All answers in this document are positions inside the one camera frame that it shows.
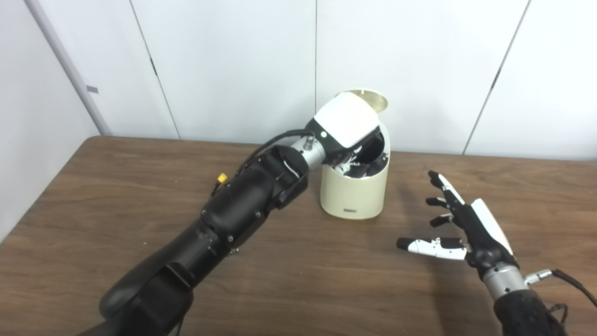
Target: wooden table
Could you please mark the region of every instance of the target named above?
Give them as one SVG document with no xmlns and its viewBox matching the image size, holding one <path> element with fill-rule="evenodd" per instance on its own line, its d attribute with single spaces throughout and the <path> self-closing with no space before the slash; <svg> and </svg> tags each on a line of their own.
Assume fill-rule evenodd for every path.
<svg viewBox="0 0 597 336">
<path fill-rule="evenodd" d="M 0 245 L 0 335 L 75 335 L 102 321 L 100 297 L 198 216 L 214 179 L 251 145 L 91 138 Z M 384 211 L 334 218 L 321 171 L 293 204 L 195 289 L 181 335 L 501 335 L 464 262 L 414 255 L 399 236 L 462 235 L 427 224 L 441 209 L 426 172 L 483 197 L 523 272 L 559 267 L 597 293 L 597 163 L 394 152 Z M 597 310 L 558 279 L 536 285 L 570 305 L 571 336 Z"/>
</svg>

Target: robotic hand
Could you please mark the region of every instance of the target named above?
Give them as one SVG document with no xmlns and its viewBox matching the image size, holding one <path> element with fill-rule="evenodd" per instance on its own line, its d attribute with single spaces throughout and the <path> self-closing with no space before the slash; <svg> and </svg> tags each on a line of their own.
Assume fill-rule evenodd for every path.
<svg viewBox="0 0 597 336">
<path fill-rule="evenodd" d="M 566 335 L 563 325 L 528 286 L 552 275 L 551 271 L 522 277 L 508 239 L 485 203 L 478 198 L 466 204 L 441 174 L 430 171 L 429 177 L 431 184 L 442 190 L 444 198 L 427 198 L 427 204 L 450 211 L 431 220 L 431 226 L 454 223 L 464 230 L 467 243 L 463 244 L 459 238 L 399 238 L 397 247 L 437 258 L 466 260 L 471 267 L 476 268 L 479 278 L 495 300 L 494 312 L 502 324 L 504 335 Z"/>
<path fill-rule="evenodd" d="M 220 176 L 197 220 L 116 282 L 100 301 L 106 320 L 79 336 L 168 335 L 191 307 L 193 288 L 247 241 L 272 210 L 299 196 L 315 167 L 350 160 L 379 132 L 373 108 L 353 93 L 342 93 L 305 129 L 265 143 L 229 182 Z M 302 138 L 292 146 L 274 145 L 289 136 Z"/>
</svg>

